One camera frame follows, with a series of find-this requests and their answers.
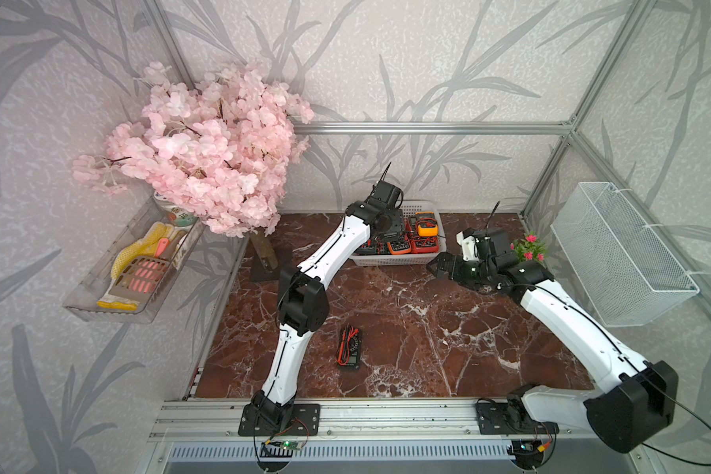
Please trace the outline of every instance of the wire mesh basket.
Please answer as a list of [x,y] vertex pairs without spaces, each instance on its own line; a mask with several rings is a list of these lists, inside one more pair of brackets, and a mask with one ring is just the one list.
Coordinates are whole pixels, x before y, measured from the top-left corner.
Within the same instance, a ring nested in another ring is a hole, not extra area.
[[550,227],[608,327],[645,325],[699,291],[611,183],[580,183]]

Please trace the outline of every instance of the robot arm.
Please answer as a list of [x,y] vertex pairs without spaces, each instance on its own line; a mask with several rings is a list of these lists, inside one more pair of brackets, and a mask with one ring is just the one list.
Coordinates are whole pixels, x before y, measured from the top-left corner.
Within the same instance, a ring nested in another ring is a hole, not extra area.
[[365,201],[348,206],[335,232],[308,259],[280,271],[279,341],[266,382],[251,404],[266,424],[281,431],[292,416],[300,365],[313,333],[329,315],[327,288],[348,257],[395,215],[403,192],[379,180]]
[[627,453],[671,424],[674,403],[664,393],[674,398],[678,377],[664,361],[650,364],[608,333],[538,262],[519,263],[506,232],[467,229],[457,241],[462,256],[443,252],[427,269],[466,288],[490,286],[514,299],[569,348],[594,381],[592,391],[528,386],[509,394],[514,425],[528,417],[591,429],[610,448]]

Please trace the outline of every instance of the pink artificial flower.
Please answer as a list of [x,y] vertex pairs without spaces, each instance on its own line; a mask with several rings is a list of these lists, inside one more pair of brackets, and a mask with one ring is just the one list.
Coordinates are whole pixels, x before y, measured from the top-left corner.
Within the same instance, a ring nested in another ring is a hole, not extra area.
[[161,158],[171,158],[175,154],[187,153],[187,144],[192,141],[192,137],[187,134],[174,134],[171,137],[161,137],[152,141],[153,147],[158,149],[158,156]]
[[239,187],[243,189],[245,194],[253,194],[256,192],[256,186],[258,185],[258,176],[256,175],[240,175],[237,178],[239,182]]
[[167,70],[152,62],[143,74],[153,84],[142,109],[148,127],[116,127],[105,143],[109,158],[77,158],[74,178],[115,194],[124,189],[114,177],[121,172],[147,181],[213,232],[273,232],[287,166],[308,148],[289,117],[307,123],[310,104],[286,83],[264,83],[254,64],[206,73],[194,90],[169,82]]
[[253,196],[248,198],[240,212],[249,217],[250,219],[263,219],[264,213],[268,210],[268,205],[266,204],[266,199],[263,196]]
[[168,77],[166,77],[166,71],[169,69],[171,69],[171,66],[164,68],[161,62],[153,61],[145,68],[145,80],[159,86],[168,84],[169,81]]

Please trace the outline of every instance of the white wire basket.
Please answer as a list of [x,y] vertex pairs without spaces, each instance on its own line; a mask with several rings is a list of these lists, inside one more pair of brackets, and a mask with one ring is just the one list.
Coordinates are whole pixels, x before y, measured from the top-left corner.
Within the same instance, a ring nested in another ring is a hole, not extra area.
[[[400,205],[403,210],[403,216],[408,217],[423,211],[431,211],[434,213],[434,218],[437,220],[437,232],[439,235],[445,235],[443,223],[440,220],[440,213],[437,212],[435,205],[429,201],[403,201]],[[446,250],[445,239],[440,238],[440,252]],[[424,265],[434,259],[438,253],[404,253],[402,255],[351,255],[350,259],[359,267],[372,265]]]
[[550,228],[608,327],[645,325],[700,290],[612,183],[580,183]]

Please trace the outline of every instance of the brown marble surface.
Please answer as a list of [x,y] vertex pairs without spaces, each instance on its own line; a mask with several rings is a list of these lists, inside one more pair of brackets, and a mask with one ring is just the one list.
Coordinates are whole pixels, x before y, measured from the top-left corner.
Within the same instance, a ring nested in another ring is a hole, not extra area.
[[[270,239],[303,261],[341,214],[287,214]],[[487,214],[442,214],[448,251],[455,233],[481,228]],[[515,214],[492,227],[519,238]],[[277,346],[277,283],[250,283],[248,245],[197,397],[250,397],[266,379]],[[423,265],[358,267],[348,260],[327,290],[330,316],[316,331],[298,378],[298,397],[499,397],[523,384],[589,388],[585,368],[550,331],[512,300],[435,280]],[[335,362],[346,323],[363,336],[361,368]]]

